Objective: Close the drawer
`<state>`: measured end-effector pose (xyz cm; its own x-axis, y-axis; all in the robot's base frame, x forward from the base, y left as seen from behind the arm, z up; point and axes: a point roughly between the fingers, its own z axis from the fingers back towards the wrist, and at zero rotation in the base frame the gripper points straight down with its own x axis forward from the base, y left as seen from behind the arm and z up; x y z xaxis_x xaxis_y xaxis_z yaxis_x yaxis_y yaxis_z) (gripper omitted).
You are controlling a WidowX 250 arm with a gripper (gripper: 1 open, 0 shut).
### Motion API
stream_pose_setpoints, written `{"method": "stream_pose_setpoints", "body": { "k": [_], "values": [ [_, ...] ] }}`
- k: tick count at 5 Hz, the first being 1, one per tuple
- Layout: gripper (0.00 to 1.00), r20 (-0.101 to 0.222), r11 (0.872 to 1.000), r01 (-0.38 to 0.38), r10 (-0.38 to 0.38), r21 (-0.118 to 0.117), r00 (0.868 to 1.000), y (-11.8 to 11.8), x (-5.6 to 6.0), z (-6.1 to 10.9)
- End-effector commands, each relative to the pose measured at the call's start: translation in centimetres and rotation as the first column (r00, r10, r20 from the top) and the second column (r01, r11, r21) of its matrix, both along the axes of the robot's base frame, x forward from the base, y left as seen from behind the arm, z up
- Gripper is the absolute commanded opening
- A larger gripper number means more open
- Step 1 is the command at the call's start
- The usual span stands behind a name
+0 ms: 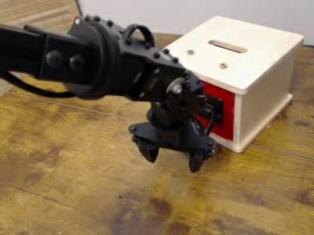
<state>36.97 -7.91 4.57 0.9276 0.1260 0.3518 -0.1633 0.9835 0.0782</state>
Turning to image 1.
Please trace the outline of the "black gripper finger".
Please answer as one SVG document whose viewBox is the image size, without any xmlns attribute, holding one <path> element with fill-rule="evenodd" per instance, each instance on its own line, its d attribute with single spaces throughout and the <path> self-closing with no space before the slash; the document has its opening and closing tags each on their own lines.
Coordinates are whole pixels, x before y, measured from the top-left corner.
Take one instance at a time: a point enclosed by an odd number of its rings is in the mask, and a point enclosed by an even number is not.
<svg viewBox="0 0 314 235">
<path fill-rule="evenodd" d="M 159 147 L 155 143 L 145 139 L 136 139 L 137 149 L 141 153 L 143 158 L 148 162 L 155 162 L 158 158 Z"/>
<path fill-rule="evenodd" d="M 203 162 L 207 161 L 216 154 L 215 150 L 211 151 L 194 151 L 188 155 L 188 169 L 192 173 L 196 173 L 203 165 Z"/>
</svg>

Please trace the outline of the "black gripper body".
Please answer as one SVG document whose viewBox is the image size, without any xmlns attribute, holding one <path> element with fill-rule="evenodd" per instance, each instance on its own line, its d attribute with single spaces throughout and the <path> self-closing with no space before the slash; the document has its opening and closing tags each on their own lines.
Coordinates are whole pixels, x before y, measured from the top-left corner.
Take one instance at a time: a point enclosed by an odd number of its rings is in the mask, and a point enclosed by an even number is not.
<svg viewBox="0 0 314 235">
<path fill-rule="evenodd" d="M 158 84 L 150 97 L 147 122 L 133 124 L 128 130 L 132 140 L 145 139 L 159 148 L 191 154 L 211 151 L 215 141 L 196 119 L 204 99 L 203 83 L 194 73 L 175 75 Z"/>
</svg>

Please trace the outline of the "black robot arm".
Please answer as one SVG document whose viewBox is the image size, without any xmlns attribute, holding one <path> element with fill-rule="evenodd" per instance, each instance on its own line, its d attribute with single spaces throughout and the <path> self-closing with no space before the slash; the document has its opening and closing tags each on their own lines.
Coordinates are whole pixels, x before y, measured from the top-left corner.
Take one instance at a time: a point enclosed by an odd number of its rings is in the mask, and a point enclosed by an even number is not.
<svg viewBox="0 0 314 235">
<path fill-rule="evenodd" d="M 0 25 L 0 78 L 47 97 L 120 95 L 148 102 L 147 121 L 128 127 L 148 162 L 160 149 L 182 151 L 195 173 L 212 155 L 212 126 L 198 117 L 212 119 L 216 111 L 202 80 L 156 46 L 143 25 L 121 28 L 99 17 L 76 17 L 65 34 Z"/>
</svg>

